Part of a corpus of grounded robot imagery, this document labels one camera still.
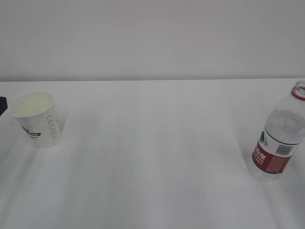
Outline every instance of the paper cup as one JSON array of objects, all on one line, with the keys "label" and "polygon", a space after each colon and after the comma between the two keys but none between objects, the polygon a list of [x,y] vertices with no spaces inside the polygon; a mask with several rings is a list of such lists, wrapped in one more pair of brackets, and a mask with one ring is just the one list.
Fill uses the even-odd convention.
[{"label": "paper cup", "polygon": [[61,134],[51,94],[25,94],[13,102],[10,113],[38,147],[49,148],[59,142]]}]

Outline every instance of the water bottle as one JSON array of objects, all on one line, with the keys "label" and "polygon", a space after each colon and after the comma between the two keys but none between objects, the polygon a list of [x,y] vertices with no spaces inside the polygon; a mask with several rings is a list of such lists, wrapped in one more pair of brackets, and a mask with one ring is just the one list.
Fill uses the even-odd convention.
[{"label": "water bottle", "polygon": [[305,81],[295,84],[290,96],[270,113],[257,145],[246,164],[261,181],[280,177],[305,137]]}]

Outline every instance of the white table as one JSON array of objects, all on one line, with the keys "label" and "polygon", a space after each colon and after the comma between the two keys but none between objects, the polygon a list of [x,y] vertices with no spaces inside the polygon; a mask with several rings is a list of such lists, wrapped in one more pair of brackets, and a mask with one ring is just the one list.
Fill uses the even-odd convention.
[{"label": "white table", "polygon": [[60,143],[0,117],[1,229],[303,229],[305,145],[261,183],[249,156],[297,79],[0,83],[54,95]]}]

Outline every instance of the clear plastic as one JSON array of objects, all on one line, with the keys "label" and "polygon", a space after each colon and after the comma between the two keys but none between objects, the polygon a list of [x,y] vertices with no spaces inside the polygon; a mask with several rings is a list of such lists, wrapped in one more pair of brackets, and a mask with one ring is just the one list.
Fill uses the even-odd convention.
[{"label": "clear plastic", "polygon": [[[269,135],[286,144],[298,144],[305,137],[305,81],[299,81],[290,96],[283,99],[270,113],[265,124]],[[249,172],[261,181],[273,181],[282,173],[270,174],[258,168],[252,156],[246,161]]]}]

